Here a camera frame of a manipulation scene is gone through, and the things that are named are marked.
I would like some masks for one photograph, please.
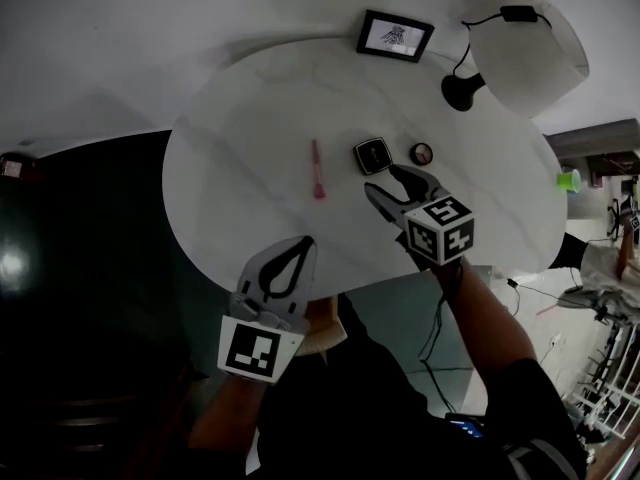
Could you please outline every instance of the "round table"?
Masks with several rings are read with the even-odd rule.
[[[560,166],[533,123],[485,88],[466,113],[440,93],[453,64],[360,55],[341,39],[276,46],[217,73],[189,102],[167,145],[165,208],[186,255],[235,290],[246,261],[278,240],[318,244],[312,298],[416,271],[399,230],[364,194],[396,197],[388,171],[363,176],[353,146],[383,137],[395,163],[429,144],[425,167],[476,214],[476,265],[545,269],[562,241],[567,195]],[[320,144],[327,197],[313,197],[311,140]]]

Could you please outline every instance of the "pink marker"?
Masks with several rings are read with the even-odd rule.
[[[324,199],[327,194],[322,185],[322,160],[320,159],[320,148],[316,139],[311,141],[311,149],[313,151],[313,197]]]

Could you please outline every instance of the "black picture frame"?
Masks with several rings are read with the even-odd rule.
[[[422,36],[422,39],[420,40],[420,43],[416,48],[416,53],[414,55],[405,55],[402,53],[388,52],[375,48],[367,48],[367,39],[369,38],[369,33],[371,32],[371,25],[373,24],[373,20],[388,21],[390,23],[398,25],[404,25],[406,27],[424,30],[424,35]],[[362,32],[360,32],[360,38],[358,39],[358,45],[356,46],[356,51],[358,53],[365,53],[368,55],[379,55],[380,57],[391,57],[392,59],[406,60],[407,62],[418,62],[420,60],[420,57],[422,57],[424,49],[427,47],[427,43],[429,42],[429,39],[431,38],[434,30],[435,27],[433,25],[429,25],[428,23],[422,23],[421,21],[412,20],[410,18],[403,18],[402,16],[387,14],[386,12],[367,10],[367,13],[364,17],[364,23],[362,25]]]

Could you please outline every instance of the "lamp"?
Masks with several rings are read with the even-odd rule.
[[[462,23],[469,47],[442,80],[444,98],[456,110],[469,110],[475,92],[487,85],[504,106],[532,118],[589,76],[580,41],[552,7],[543,15],[531,5],[507,5],[481,21]],[[455,71],[469,49],[480,73],[460,78]]]

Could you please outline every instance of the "picture frame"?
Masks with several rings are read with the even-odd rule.
[[[367,10],[356,51],[418,62],[434,30],[428,23]]]

